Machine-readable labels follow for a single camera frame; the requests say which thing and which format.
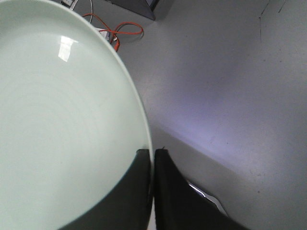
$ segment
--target cable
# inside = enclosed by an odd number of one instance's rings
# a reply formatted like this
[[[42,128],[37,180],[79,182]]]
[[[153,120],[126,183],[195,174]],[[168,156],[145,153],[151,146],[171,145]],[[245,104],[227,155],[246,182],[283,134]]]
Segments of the cable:
[[[91,14],[93,14],[94,13],[93,0],[90,0],[90,3],[91,3]],[[91,15],[90,23],[92,23],[92,20],[93,20],[93,15]]]
[[[113,42],[116,42],[116,44],[114,45],[114,49],[115,51],[117,52],[118,49],[119,49],[119,46],[120,46],[120,41],[119,41],[119,38],[117,37],[117,34],[122,34],[122,35],[143,35],[144,34],[144,29],[142,26],[140,26],[139,24],[137,23],[134,23],[134,22],[122,22],[120,24],[118,24],[118,26],[115,28],[115,30],[111,30],[110,27],[108,27],[108,25],[103,21],[101,20],[101,18],[99,18],[96,14],[94,13],[87,13],[85,15],[83,15],[83,17],[86,17],[86,16],[92,16],[92,17],[95,17],[100,23],[102,23],[106,29],[103,29],[103,30],[99,30],[99,32],[102,32],[102,31],[107,31],[107,32],[110,32],[112,34],[111,36],[111,39],[110,39],[110,44],[112,44]],[[140,30],[138,32],[124,32],[124,31],[119,31],[122,27],[124,27],[125,25],[134,25],[134,26],[137,26],[140,28]]]
[[[78,3],[78,0],[73,1],[70,9],[73,11],[75,9],[76,4]],[[91,4],[91,18],[90,18],[90,23],[92,23],[93,20],[93,12],[94,12],[94,8],[93,8],[93,0],[90,0],[90,4]]]

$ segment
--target gray table surface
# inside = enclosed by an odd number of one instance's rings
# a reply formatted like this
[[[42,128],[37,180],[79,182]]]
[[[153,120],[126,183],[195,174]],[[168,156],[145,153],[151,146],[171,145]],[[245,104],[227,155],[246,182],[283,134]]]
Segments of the gray table surface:
[[[94,12],[145,28],[118,54],[153,147],[248,228],[307,229],[307,1],[160,0],[155,22],[104,0]]]

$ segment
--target orange wire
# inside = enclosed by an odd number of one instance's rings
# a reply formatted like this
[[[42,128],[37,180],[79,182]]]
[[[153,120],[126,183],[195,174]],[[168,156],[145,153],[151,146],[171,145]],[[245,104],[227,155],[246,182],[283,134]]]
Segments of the orange wire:
[[[100,21],[107,28],[106,30],[99,30],[99,32],[107,31],[107,32],[112,33],[110,44],[112,44],[113,41],[116,41],[116,44],[114,45],[114,49],[115,49],[116,52],[118,51],[119,46],[120,46],[119,38],[117,37],[116,34],[122,34],[122,35],[141,35],[141,34],[144,33],[143,27],[141,27],[139,24],[134,23],[134,22],[122,22],[122,23],[118,24],[118,26],[115,28],[115,30],[111,30],[110,27],[108,27],[108,25],[105,24],[105,22],[102,21],[101,18],[99,18],[94,13],[87,13],[87,14],[83,15],[83,17],[89,16],[89,15],[94,16],[98,21]],[[140,28],[140,31],[138,31],[138,32],[122,32],[122,31],[119,31],[125,25],[135,25],[135,26]]]

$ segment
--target white plug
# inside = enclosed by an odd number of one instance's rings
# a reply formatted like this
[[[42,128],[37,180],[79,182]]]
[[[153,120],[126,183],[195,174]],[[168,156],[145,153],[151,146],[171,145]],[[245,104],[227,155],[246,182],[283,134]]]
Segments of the white plug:
[[[107,41],[110,39],[110,33],[108,31],[99,31],[102,30],[100,28],[96,28],[96,30],[104,37]]]

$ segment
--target ceramic plate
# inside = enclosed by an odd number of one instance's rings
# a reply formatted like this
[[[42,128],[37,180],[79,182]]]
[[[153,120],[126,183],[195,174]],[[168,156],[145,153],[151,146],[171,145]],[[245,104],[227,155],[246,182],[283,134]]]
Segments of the ceramic plate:
[[[71,222],[142,148],[142,104],[94,27],[54,2],[0,1],[0,228]]]

